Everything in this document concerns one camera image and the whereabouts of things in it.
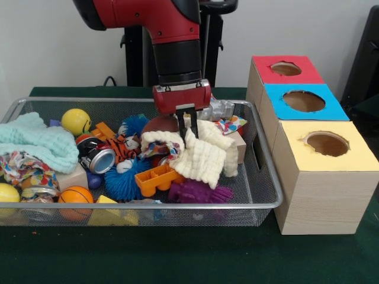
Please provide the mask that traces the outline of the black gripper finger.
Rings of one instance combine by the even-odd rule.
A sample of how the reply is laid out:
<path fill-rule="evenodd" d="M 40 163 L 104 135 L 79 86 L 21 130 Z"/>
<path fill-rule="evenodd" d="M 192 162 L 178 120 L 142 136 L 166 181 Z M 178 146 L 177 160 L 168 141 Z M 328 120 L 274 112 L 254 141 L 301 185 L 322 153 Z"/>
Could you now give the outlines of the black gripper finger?
<path fill-rule="evenodd" d="M 191 119 L 191 131 L 198 138 L 198 124 L 197 124 L 197 111 L 194 107 L 189 109 L 190 119 Z"/>
<path fill-rule="evenodd" d="M 176 110 L 176 116 L 178 119 L 178 125 L 179 125 L 179 133 L 182 139 L 185 139 L 185 135 L 187 132 L 185 121 L 184 121 L 184 114 L 186 113 L 185 108 L 177 109 Z"/>

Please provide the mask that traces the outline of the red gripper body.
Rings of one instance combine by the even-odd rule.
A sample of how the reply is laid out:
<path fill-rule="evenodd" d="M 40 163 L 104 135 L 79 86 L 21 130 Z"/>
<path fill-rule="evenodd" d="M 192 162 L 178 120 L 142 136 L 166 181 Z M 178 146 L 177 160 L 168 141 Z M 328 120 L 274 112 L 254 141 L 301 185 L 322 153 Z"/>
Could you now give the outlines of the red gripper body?
<path fill-rule="evenodd" d="M 156 85 L 152 90 L 156 108 L 161 114 L 174 114 L 178 109 L 192 107 L 198 111 L 207 108 L 211 99 L 211 86 L 207 79 L 184 85 Z"/>

